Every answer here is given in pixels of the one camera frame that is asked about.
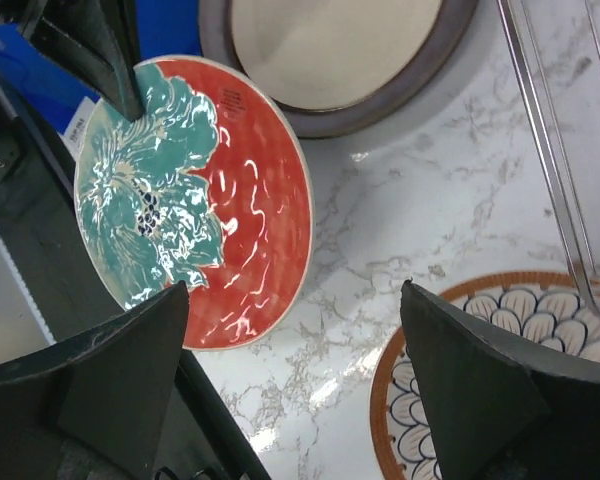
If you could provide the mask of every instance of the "round plate with dark rim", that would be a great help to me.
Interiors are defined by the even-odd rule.
[[[502,273],[440,296],[536,343],[600,362],[600,318],[585,308],[569,275]],[[380,357],[371,387],[373,446],[387,480],[442,480],[406,347],[399,328]]]
[[[312,243],[310,179],[280,110],[239,72],[169,55],[136,66],[146,114],[104,101],[85,130],[75,207],[125,309],[184,281],[184,347],[245,345],[291,308]]]
[[[299,110],[279,104],[296,135],[345,135],[375,123],[414,96],[442,67],[466,30],[478,0],[444,0],[433,29],[413,59],[360,102],[336,110]],[[243,71],[231,34],[231,0],[200,0],[198,23],[205,57]]]

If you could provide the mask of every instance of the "metal rack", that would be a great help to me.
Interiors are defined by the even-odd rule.
[[[568,267],[600,317],[600,1],[498,3]]]

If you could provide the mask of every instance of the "flower design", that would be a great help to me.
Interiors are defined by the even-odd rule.
[[[207,285],[223,263],[222,224],[204,168],[218,145],[211,99],[158,66],[136,70],[146,114],[129,123],[109,105],[89,121],[76,173],[76,214],[91,259],[125,308],[165,285]]]
[[[600,362],[600,319],[572,290],[494,288],[454,302],[466,312],[549,348]],[[442,480],[418,380],[406,350],[392,370],[387,427],[409,480]]]

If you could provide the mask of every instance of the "gray plate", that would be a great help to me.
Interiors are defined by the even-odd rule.
[[[301,138],[346,135],[389,115],[436,74],[466,30],[478,0],[444,0],[438,18],[415,57],[382,88],[360,102],[336,110],[311,111],[278,102]],[[205,57],[244,73],[233,47],[231,0],[200,0],[198,23]]]

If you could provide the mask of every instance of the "blue object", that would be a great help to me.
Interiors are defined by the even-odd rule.
[[[142,59],[200,55],[196,0],[136,0]],[[43,57],[16,31],[0,25],[0,77],[13,85],[60,133],[84,97],[98,95]]]

